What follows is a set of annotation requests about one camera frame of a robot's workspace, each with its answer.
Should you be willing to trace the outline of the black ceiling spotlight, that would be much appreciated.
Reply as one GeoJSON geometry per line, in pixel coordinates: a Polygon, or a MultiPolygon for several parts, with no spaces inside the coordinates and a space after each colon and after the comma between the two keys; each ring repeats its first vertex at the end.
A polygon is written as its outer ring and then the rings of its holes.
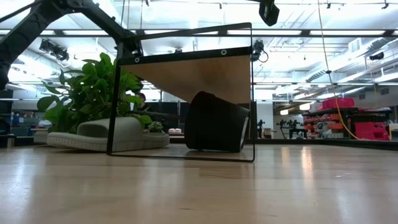
{"type": "Polygon", "coordinates": [[[50,54],[61,62],[66,62],[70,59],[67,49],[62,48],[59,45],[53,44],[49,40],[42,40],[39,49],[46,54],[50,54]]]}
{"type": "Polygon", "coordinates": [[[253,52],[251,55],[252,62],[266,63],[269,59],[268,53],[264,50],[264,44],[262,40],[256,40],[253,47],[253,52]]]}

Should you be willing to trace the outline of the person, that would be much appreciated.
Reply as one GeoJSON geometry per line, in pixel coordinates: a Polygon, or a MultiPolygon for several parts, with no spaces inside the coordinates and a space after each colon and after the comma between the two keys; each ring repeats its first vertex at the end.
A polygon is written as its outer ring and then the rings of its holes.
{"type": "Polygon", "coordinates": [[[147,108],[146,96],[143,93],[138,93],[137,97],[140,99],[140,103],[137,106],[137,110],[144,111],[147,108]]]}

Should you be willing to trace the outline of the green leafy plant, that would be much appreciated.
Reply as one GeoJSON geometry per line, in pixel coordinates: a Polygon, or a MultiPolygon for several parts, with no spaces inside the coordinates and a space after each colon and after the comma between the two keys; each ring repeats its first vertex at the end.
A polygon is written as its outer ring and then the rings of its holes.
{"type": "MultiPolygon", "coordinates": [[[[86,59],[80,70],[61,71],[59,85],[43,82],[50,94],[38,100],[37,109],[51,122],[49,132],[75,134],[81,123],[110,118],[115,75],[116,61],[101,53],[99,60],[86,59]]],[[[151,124],[150,116],[136,113],[142,79],[121,70],[118,83],[116,116],[136,118],[142,127],[151,124]]]]}

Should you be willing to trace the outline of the small background potted plant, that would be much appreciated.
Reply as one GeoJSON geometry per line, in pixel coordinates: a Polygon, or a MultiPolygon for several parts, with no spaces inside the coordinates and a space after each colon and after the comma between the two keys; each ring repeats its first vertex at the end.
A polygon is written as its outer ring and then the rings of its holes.
{"type": "Polygon", "coordinates": [[[148,125],[150,133],[161,133],[163,131],[163,125],[160,121],[153,121],[148,125]]]}

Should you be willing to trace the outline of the black plant pot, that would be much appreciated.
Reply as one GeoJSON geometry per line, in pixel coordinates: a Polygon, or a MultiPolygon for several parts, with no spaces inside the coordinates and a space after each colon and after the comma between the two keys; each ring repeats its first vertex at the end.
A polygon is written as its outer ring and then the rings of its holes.
{"type": "Polygon", "coordinates": [[[185,119],[185,144],[190,149],[240,152],[250,110],[201,91],[190,103],[185,119]]]}

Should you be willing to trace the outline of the black rack with red bins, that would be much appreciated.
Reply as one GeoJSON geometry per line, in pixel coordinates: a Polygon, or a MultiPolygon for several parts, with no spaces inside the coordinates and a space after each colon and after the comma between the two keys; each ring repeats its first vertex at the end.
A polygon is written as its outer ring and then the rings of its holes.
{"type": "Polygon", "coordinates": [[[358,108],[353,98],[329,98],[314,112],[303,115],[310,139],[388,141],[390,108],[358,108]]]}

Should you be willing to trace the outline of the black frame wooden shelf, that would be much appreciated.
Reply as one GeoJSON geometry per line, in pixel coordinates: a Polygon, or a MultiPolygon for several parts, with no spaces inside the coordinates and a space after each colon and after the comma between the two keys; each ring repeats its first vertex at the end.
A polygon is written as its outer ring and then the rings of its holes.
{"type": "MultiPolygon", "coordinates": [[[[243,22],[223,26],[177,30],[158,34],[137,35],[140,41],[166,37],[206,37],[226,36],[229,30],[247,31],[251,39],[252,24],[243,22]]],[[[194,96],[205,91],[218,98],[240,105],[250,110],[245,138],[255,143],[256,102],[254,101],[254,70],[251,61],[253,49],[245,47],[218,48],[176,54],[150,55],[141,57],[121,57],[121,46],[118,45],[116,64],[116,84],[114,93],[119,91],[121,69],[132,70],[138,77],[159,87],[189,104],[194,96]]]]}

